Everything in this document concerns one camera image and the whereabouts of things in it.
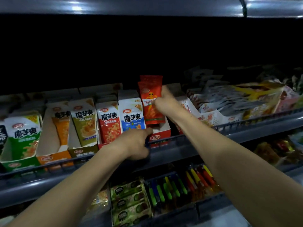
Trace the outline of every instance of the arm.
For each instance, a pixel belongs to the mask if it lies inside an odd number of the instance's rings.
[[[184,110],[166,86],[156,108],[182,129],[233,205],[253,226],[297,226],[303,187]]]
[[[152,129],[132,129],[104,146],[86,164],[40,197],[7,227],[76,226],[106,181],[126,158],[147,157],[144,147]]]

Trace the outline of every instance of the left hand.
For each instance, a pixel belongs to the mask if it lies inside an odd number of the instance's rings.
[[[123,132],[111,144],[115,148],[125,151],[126,157],[130,160],[144,159],[149,154],[149,149],[144,146],[146,137],[151,135],[153,130],[149,127],[146,129],[131,129]]]

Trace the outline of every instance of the forearm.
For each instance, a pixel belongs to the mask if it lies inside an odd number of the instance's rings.
[[[172,118],[237,209],[255,226],[289,226],[301,220],[303,188],[253,152],[182,110]]]
[[[111,144],[104,146],[81,168],[39,198],[8,227],[76,226],[93,198],[126,158]]]

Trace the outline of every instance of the right hand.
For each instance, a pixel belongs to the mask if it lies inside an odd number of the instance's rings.
[[[161,97],[153,101],[157,110],[173,120],[180,111],[184,110],[181,104],[174,98],[166,85],[162,86]]]

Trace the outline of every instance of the hand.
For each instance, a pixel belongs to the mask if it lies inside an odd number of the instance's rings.
[[[123,132],[111,144],[115,149],[120,149],[130,160],[144,159],[149,154],[149,149],[144,146],[146,137],[151,135],[153,130],[149,127],[146,129],[131,129]]]
[[[169,117],[172,121],[180,111],[183,111],[183,107],[174,98],[166,85],[162,86],[161,97],[155,99],[153,104],[156,106],[158,111]]]

